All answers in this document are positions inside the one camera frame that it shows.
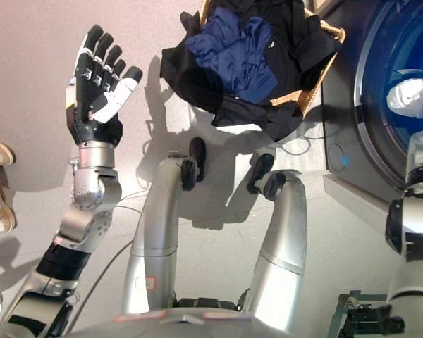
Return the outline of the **robot left hand black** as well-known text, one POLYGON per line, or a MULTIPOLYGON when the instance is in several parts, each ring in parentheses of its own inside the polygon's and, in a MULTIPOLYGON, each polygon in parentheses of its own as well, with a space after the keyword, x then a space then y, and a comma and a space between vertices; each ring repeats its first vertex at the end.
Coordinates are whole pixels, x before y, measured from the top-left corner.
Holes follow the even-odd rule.
POLYGON ((118 112, 143 75, 137 66, 126 67, 122 53, 101 26, 93 25, 86 33, 66 87, 66 124, 75 144, 119 144, 123 125, 118 112))

